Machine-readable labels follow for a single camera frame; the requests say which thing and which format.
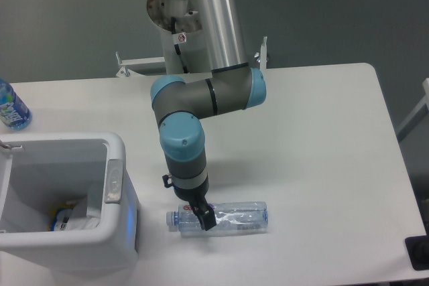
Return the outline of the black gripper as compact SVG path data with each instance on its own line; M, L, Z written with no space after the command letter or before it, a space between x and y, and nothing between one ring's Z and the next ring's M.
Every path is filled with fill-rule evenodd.
M215 227L215 211L206 201L205 195L208 192L208 177L195 188L184 189L173 184L169 175L163 175L162 180L165 188L173 187L174 193L191 205L194 215L198 218L202 230L208 231Z

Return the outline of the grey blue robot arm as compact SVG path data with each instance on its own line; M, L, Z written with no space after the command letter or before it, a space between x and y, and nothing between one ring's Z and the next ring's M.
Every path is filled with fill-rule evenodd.
M150 92L168 166L164 185L210 230L216 219L205 198L201 120L262 104L265 80L248 63L235 0L147 0L146 9L162 36L166 63L166 75Z

